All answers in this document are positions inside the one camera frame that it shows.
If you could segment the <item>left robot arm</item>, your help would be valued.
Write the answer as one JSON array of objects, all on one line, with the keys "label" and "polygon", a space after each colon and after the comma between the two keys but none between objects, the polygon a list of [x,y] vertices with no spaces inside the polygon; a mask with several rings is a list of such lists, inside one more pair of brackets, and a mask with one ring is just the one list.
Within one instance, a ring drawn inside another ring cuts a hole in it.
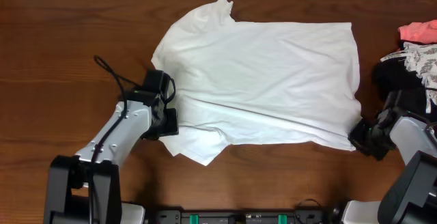
[{"label": "left robot arm", "polygon": [[51,163],[45,223],[145,223],[139,204],[121,200],[120,167],[139,139],[178,133],[174,96],[134,90],[122,96],[102,130],[73,156]]}]

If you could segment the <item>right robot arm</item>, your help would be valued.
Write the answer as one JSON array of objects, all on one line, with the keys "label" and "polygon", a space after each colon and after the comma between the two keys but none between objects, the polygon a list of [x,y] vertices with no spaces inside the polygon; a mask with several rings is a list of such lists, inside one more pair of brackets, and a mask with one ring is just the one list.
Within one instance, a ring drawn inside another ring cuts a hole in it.
[{"label": "right robot arm", "polygon": [[343,224],[436,224],[436,123],[400,117],[390,138],[405,168],[381,201],[349,201]]}]

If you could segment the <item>white t-shirt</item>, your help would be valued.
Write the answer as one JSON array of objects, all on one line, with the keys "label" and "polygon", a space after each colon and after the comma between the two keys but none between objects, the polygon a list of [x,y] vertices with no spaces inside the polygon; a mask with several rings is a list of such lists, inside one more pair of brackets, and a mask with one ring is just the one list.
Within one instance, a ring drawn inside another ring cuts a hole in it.
[{"label": "white t-shirt", "polygon": [[210,164],[227,146],[314,142],[352,151],[360,120],[350,23],[237,22],[218,0],[191,10],[152,56],[175,81],[172,155]]}]

